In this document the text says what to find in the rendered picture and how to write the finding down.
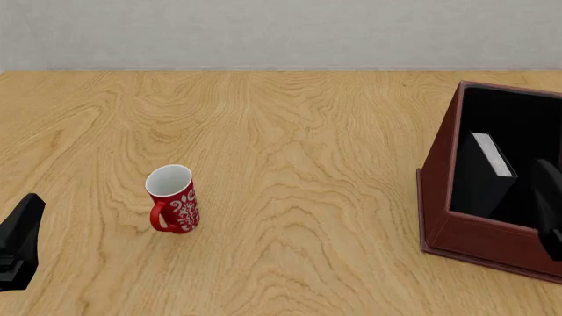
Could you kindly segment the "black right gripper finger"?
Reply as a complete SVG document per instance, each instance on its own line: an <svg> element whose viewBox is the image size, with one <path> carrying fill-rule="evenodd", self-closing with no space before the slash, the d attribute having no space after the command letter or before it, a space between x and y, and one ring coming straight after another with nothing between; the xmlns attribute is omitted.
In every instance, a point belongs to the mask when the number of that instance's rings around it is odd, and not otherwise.
<svg viewBox="0 0 562 316"><path fill-rule="evenodd" d="M562 262L562 172L546 160L536 160L530 186L539 240L554 262Z"/></svg>

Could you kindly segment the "red-brown desk caddy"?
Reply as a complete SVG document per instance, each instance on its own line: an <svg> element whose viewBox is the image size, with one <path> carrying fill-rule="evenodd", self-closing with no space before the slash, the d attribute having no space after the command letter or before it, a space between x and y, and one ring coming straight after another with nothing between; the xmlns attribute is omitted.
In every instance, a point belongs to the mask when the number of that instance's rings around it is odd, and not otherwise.
<svg viewBox="0 0 562 316"><path fill-rule="evenodd" d="M518 178L490 218L451 210L456 157L466 134L489 133ZM542 246L530 186L546 160L562 172L562 94L462 81L416 171L424 252L562 284L562 262Z"/></svg>

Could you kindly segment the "black book with white pages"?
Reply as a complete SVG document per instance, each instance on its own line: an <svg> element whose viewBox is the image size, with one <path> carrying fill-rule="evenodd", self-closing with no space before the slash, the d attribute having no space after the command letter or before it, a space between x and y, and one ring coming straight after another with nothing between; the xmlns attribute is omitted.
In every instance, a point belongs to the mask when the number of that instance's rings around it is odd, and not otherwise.
<svg viewBox="0 0 562 316"><path fill-rule="evenodd" d="M451 210L490 218L517 178L489 133L469 132L456 157Z"/></svg>

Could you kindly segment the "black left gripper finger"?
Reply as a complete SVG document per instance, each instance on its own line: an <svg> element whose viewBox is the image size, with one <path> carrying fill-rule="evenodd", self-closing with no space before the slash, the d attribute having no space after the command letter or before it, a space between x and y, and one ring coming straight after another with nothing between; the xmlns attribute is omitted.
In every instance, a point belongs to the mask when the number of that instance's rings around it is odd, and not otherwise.
<svg viewBox="0 0 562 316"><path fill-rule="evenodd" d="M45 202L27 194L0 223L0 291L22 291L38 266L38 238Z"/></svg>

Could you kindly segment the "red mug with white pattern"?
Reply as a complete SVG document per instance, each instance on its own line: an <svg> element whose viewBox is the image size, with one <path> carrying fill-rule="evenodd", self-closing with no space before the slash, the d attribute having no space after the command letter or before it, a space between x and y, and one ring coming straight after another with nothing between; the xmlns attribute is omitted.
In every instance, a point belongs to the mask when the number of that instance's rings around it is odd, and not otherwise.
<svg viewBox="0 0 562 316"><path fill-rule="evenodd" d="M192 173L184 165L165 165L151 173L146 192L154 202L151 226L165 233L188 233L200 220Z"/></svg>

